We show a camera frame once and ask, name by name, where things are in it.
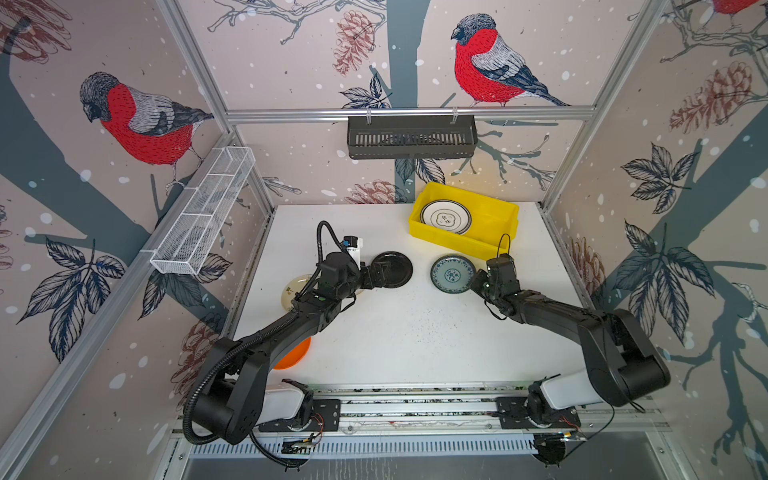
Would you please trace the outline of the teal patterned small plate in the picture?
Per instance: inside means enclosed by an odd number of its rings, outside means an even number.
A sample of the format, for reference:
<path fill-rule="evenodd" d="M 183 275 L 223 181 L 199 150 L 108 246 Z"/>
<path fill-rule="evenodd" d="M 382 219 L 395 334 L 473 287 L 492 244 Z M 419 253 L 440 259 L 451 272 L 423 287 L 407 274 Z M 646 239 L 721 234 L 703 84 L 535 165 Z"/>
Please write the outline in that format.
<path fill-rule="evenodd" d="M 461 294 L 467 292 L 476 274 L 474 264 L 461 255 L 444 255 L 430 268 L 430 280 L 441 292 Z"/>

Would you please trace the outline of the yellow plastic bin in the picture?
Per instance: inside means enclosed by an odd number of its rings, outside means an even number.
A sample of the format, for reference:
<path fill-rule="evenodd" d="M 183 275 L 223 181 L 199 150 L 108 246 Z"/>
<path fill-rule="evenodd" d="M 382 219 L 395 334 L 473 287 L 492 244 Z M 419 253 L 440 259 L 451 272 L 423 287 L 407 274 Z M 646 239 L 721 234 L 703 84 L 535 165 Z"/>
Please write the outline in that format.
<path fill-rule="evenodd" d="M 472 225 L 463 235 L 440 230 L 420 221 L 420 211 L 429 202 L 452 200 L 467 207 Z M 501 237 L 514 240 L 518 227 L 519 207 L 491 197 L 483 196 L 438 183 L 428 184 L 414 203 L 408 220 L 411 236 L 454 250 L 471 257 L 487 260 L 497 255 Z"/>

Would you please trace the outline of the cream plate red seal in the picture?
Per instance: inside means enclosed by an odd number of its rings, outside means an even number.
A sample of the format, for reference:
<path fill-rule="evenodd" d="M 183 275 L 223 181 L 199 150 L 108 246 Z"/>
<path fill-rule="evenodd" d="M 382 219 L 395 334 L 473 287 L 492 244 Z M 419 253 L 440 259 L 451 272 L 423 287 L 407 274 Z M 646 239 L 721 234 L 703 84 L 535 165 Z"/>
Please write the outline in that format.
<path fill-rule="evenodd" d="M 292 302 L 295 296 L 303 290 L 310 278 L 310 274 L 297 276 L 283 288 L 280 300 L 285 311 L 290 311 L 293 308 Z"/>

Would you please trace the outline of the black round plate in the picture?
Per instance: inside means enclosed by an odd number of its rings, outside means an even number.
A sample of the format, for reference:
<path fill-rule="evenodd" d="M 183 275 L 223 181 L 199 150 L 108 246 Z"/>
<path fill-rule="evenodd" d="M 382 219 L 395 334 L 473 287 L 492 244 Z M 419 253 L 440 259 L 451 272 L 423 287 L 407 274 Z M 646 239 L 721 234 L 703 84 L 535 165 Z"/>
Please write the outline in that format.
<path fill-rule="evenodd" d="M 380 283 L 384 288 L 400 288 L 407 284 L 413 275 L 411 260 L 401 252 L 383 252 L 373 259 L 372 266 L 381 270 Z"/>

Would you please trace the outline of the white plate thin green rim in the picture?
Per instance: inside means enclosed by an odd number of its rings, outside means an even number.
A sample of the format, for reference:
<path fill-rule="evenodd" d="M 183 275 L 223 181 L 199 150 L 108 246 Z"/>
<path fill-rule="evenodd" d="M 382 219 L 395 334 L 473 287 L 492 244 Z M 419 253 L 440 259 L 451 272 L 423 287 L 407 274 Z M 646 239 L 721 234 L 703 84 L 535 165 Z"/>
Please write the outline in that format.
<path fill-rule="evenodd" d="M 452 200 L 429 202 L 421 209 L 419 218 L 425 225 L 457 235 L 467 233 L 472 225 L 469 209 Z"/>

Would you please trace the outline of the orange plate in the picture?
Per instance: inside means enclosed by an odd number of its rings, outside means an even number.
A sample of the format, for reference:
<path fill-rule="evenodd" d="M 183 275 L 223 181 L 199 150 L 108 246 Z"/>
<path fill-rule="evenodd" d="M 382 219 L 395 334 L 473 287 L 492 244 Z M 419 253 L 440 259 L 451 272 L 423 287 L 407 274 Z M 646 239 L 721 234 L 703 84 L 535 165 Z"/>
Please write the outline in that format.
<path fill-rule="evenodd" d="M 307 338 L 286 354 L 274 367 L 274 370 L 287 370 L 296 366 L 308 353 L 312 338 Z"/>

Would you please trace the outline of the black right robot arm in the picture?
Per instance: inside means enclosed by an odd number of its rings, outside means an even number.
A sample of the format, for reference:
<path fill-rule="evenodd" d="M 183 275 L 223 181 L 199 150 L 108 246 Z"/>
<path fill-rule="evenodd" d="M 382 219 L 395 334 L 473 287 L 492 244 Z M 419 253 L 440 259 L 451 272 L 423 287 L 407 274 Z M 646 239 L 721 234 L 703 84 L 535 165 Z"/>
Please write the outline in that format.
<path fill-rule="evenodd" d="M 524 289 L 508 254 L 488 260 L 471 290 L 497 319 L 543 328 L 581 348 L 584 369 L 529 387 L 527 417 L 537 426 L 554 423 L 576 406 L 621 407 L 670 384 L 665 361 L 627 310 L 589 310 Z"/>

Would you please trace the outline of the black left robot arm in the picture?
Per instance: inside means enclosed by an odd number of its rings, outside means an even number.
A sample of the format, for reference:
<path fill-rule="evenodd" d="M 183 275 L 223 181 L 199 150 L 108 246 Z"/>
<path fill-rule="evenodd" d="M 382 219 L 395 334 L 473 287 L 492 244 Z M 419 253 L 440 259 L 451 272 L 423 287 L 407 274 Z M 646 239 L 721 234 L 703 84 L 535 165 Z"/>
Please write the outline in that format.
<path fill-rule="evenodd" d="M 183 408 L 187 441 L 204 445 L 217 439 L 238 444 L 255 427 L 301 414 L 310 392 L 290 382 L 270 386 L 274 367 L 295 347 L 324 330 L 361 290 L 387 286 L 389 267 L 367 265 L 333 252 L 317 264 L 292 309 L 254 334 L 216 341 Z"/>

